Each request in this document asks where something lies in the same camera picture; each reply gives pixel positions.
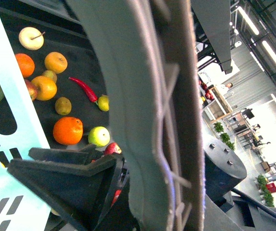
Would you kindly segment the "grey lattice left gripper left finger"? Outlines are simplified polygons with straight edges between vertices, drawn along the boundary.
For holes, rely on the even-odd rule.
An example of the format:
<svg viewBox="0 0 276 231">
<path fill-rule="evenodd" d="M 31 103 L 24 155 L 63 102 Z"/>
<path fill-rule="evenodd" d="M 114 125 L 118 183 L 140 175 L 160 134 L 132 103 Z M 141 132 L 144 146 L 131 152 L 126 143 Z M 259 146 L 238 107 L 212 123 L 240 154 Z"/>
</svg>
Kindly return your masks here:
<svg viewBox="0 0 276 231">
<path fill-rule="evenodd" d="M 173 85 L 165 65 L 150 2 L 70 0 L 95 50 L 110 98 L 110 127 L 130 170 L 129 207 L 143 231 L 181 231 L 190 205 L 181 185 L 169 102 Z"/>
</svg>

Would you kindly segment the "dark grey flat left gripper right finger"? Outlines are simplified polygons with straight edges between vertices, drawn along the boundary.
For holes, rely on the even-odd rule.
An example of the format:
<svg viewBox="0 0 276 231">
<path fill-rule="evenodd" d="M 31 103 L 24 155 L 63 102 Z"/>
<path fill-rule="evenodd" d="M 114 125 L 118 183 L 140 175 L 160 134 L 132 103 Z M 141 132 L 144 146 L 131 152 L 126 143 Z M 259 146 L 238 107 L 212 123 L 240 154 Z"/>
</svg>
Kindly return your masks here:
<svg viewBox="0 0 276 231">
<path fill-rule="evenodd" d="M 204 228 L 204 153 L 194 20 L 188 0 L 152 0 L 164 67 L 163 151 L 175 190 L 174 231 Z"/>
</svg>

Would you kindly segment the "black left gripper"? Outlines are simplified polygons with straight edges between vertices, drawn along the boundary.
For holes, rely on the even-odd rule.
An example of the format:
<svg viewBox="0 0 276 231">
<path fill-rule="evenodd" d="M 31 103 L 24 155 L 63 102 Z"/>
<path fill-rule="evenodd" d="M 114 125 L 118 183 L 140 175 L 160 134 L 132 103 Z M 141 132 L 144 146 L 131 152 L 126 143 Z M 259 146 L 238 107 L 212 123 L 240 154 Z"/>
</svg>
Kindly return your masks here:
<svg viewBox="0 0 276 231">
<path fill-rule="evenodd" d="M 121 154 L 32 148 L 8 172 L 78 231 L 137 231 L 129 209 L 129 171 Z"/>
</svg>

